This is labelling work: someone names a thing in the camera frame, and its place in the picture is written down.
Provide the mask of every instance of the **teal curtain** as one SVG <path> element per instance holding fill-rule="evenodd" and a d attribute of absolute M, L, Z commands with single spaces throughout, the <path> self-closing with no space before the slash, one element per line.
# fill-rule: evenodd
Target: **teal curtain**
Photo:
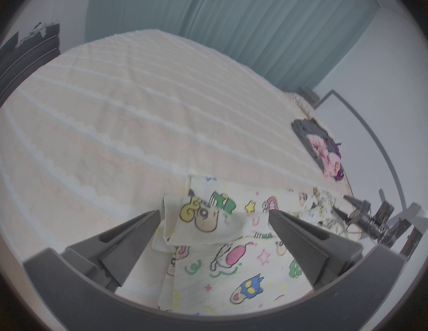
<path fill-rule="evenodd" d="M 315 87 L 378 8 L 376 0 L 90 0 L 85 40 L 159 29 L 214 48 L 295 91 Z"/>

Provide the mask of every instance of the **bed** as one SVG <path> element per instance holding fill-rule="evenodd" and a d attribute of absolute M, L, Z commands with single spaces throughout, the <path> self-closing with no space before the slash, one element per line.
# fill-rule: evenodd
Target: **bed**
<path fill-rule="evenodd" d="M 328 190 L 291 129 L 315 117 L 229 57 L 158 30 L 73 48 L 38 69 L 0 109 L 0 230 L 23 261 L 182 194 L 191 175 Z M 358 239 L 358 234 L 350 238 Z M 147 248 L 117 293 L 157 306 L 169 256 Z"/>

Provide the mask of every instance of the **white cartoon blanket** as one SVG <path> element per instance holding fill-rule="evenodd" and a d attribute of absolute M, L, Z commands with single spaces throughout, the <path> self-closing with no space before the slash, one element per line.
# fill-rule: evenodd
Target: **white cartoon blanket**
<path fill-rule="evenodd" d="M 191 177 L 188 196 L 164 196 L 165 220 L 153 249 L 172 252 L 158 306 L 189 315 L 261 311 L 297 300 L 312 287 L 268 223 L 272 208 L 336 234 L 345 230 L 323 191 L 239 185 Z"/>

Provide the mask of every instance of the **cartoon eye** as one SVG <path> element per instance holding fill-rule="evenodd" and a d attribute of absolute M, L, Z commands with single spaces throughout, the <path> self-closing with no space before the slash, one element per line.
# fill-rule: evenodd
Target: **cartoon eye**
<path fill-rule="evenodd" d="M 208 210 L 206 208 L 201 208 L 199 210 L 199 214 L 203 217 L 203 218 L 207 218 L 208 217 Z"/>

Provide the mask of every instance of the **white wall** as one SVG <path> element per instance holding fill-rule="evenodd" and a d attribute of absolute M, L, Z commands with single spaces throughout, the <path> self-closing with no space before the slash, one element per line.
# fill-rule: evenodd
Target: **white wall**
<path fill-rule="evenodd" d="M 85 17 L 89 0 L 27 0 L 3 40 L 19 31 L 23 38 L 39 22 L 60 23 L 60 51 L 85 42 Z"/>
<path fill-rule="evenodd" d="M 360 40 L 314 91 L 322 97 L 332 89 L 361 114 L 382 142 L 398 173 L 407 205 L 416 202 L 428 210 L 428 44 L 415 22 L 399 12 L 380 8 Z M 358 188 L 354 195 L 374 192 L 378 196 L 378 179 L 366 178 L 366 172 L 381 177 L 387 171 L 385 163 L 373 141 L 358 137 L 360 130 L 347 115 L 340 116 L 336 102 L 329 101 L 317 113 L 343 142 L 343 165 L 344 148 L 350 146 L 346 159 L 351 164 L 346 169 L 350 183 Z M 379 181 L 393 191 L 385 174 Z M 427 255 L 428 231 L 367 329 L 380 322 L 404 295 Z"/>

